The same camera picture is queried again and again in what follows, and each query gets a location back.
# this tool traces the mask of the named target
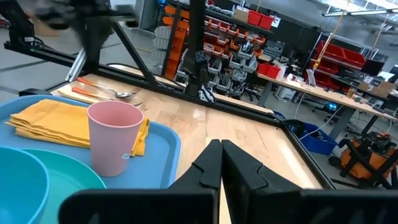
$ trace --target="red storage bin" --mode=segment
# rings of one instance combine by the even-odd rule
[[[323,40],[318,44],[317,47],[317,55],[320,55],[323,49],[323,46],[325,46],[326,42]],[[333,44],[329,44],[328,47],[326,48],[326,52],[324,54],[324,56],[333,58],[335,60],[338,60],[340,62],[344,62],[346,57],[345,54],[343,52],[343,49],[339,46],[333,45]]]
[[[346,59],[344,62],[346,62],[350,65],[354,65],[355,67],[362,68],[366,62],[365,58],[360,53],[353,52],[348,49],[343,49],[343,52],[346,56]]]
[[[265,75],[270,78],[276,78],[280,68],[278,66],[270,66],[268,63],[262,63],[257,66],[257,73],[259,75]]]
[[[269,30],[269,29],[271,29],[271,25],[272,25],[273,21],[274,21],[274,18],[272,18],[271,16],[262,15],[259,27]]]
[[[311,67],[310,68],[313,68],[314,65],[315,65],[315,62],[311,61]],[[318,65],[317,70],[321,70],[323,72],[327,72],[327,73],[330,73],[330,74],[333,74],[333,75],[338,73],[337,65],[335,65],[334,63],[331,63],[331,62],[329,62],[327,60],[321,60],[321,63]]]
[[[258,74],[266,74],[268,72],[268,63],[259,63],[259,65],[257,66],[257,73]]]
[[[326,88],[333,88],[333,84],[331,83],[331,78],[326,75],[318,75],[315,76],[315,81],[317,86],[326,87]]]
[[[330,79],[330,81],[331,81],[331,84],[332,84],[332,86],[330,88],[332,88],[332,89],[334,89],[336,91],[342,91],[342,92],[347,93],[349,88],[350,88],[348,85],[346,85],[344,83],[341,83],[341,82],[339,82],[337,80],[334,80],[332,78]]]
[[[307,71],[304,71],[304,80],[308,80],[308,74]],[[317,83],[317,86],[325,87],[325,88],[330,88],[331,87],[331,78],[328,75],[324,75],[322,73],[314,73],[315,81]]]
[[[250,10],[248,23],[258,26],[260,24],[262,16],[262,13]]]

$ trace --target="computer monitor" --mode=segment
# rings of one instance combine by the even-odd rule
[[[361,72],[366,73],[370,76],[377,76],[384,66],[384,62],[378,62],[375,60],[366,60],[363,65]]]

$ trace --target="cardboard box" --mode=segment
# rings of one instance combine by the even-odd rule
[[[235,14],[234,19],[239,19],[240,21],[248,22],[249,16],[240,16],[238,14]]]
[[[393,83],[385,82],[373,77],[366,77],[360,84],[359,89],[376,96],[387,97],[395,89]]]
[[[238,6],[235,9],[235,15],[249,17],[249,9],[246,9],[244,7],[241,7],[241,6]]]

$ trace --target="ceiling light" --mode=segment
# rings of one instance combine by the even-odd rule
[[[341,16],[343,12],[328,12],[322,13],[323,16]],[[391,14],[398,13],[398,9],[379,9],[379,10],[368,10],[368,11],[356,11],[356,12],[344,12],[344,16],[365,16],[365,15],[376,15],[376,14]]]
[[[359,15],[375,15],[375,14],[387,14],[387,10],[373,10],[373,11],[361,11],[361,12],[350,12],[353,16]]]
[[[322,13],[323,16],[325,17],[330,17],[330,16],[341,16],[343,12],[328,12],[328,13]]]

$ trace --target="wooden tabletop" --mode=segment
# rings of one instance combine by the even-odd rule
[[[144,115],[151,121],[167,125],[180,136],[182,148],[177,178],[191,166],[212,139],[229,139],[293,183],[303,188],[321,188],[281,129],[96,75],[87,75],[85,78],[116,91],[137,92],[132,100],[143,101],[140,107]],[[53,93],[88,103],[98,101],[72,92],[72,86],[103,96],[113,96],[111,93],[78,82],[65,85]],[[223,191],[220,223],[230,223]]]
[[[127,67],[127,66],[124,66],[124,65],[110,65],[110,67],[117,68],[117,69],[120,69],[120,70],[124,70],[126,72],[130,72],[130,73],[138,75],[138,76],[142,76],[142,77],[144,76],[140,70],[135,69],[135,68],[131,68],[131,67]],[[155,77],[155,78],[156,78],[156,80],[158,80],[158,81],[160,81],[162,83],[167,83],[169,85],[177,86],[174,82],[171,82],[170,80],[168,80],[166,78],[162,78],[162,77]],[[264,107],[260,107],[260,106],[257,106],[257,105],[253,105],[251,103],[246,103],[246,102],[243,102],[241,100],[230,98],[230,97],[227,97],[227,96],[224,96],[224,95],[220,95],[220,94],[217,94],[217,93],[214,93],[214,96],[216,97],[216,99],[228,101],[228,102],[231,102],[231,103],[234,103],[234,104],[237,104],[237,105],[241,105],[241,106],[245,106],[245,107],[248,107],[248,108],[251,108],[251,109],[254,109],[254,110],[262,111],[262,112],[265,112],[265,113],[274,113],[270,109],[267,109],[267,108],[264,108]]]
[[[258,73],[257,73],[257,76],[259,78],[269,80],[275,84],[286,86],[288,88],[291,88],[291,89],[294,89],[297,91],[301,91],[301,92],[307,93],[309,95],[317,96],[317,97],[325,99],[325,100],[330,100],[330,101],[338,103],[340,105],[348,106],[348,107],[354,108],[356,110],[365,111],[369,114],[373,114],[373,115],[376,115],[376,116],[379,116],[382,118],[387,118],[387,119],[392,119],[394,121],[398,121],[398,119],[396,119],[388,114],[380,113],[380,112],[376,111],[375,109],[372,108],[372,106],[370,106],[366,103],[355,102],[354,99],[348,98],[346,95],[342,95],[340,93],[335,93],[332,91],[326,92],[323,88],[321,88],[319,86],[313,87],[304,82],[298,83],[295,81],[288,81],[288,80],[286,80],[286,78],[283,78],[281,80],[276,80],[275,78],[271,78],[266,75],[262,75],[262,74],[258,74]]]

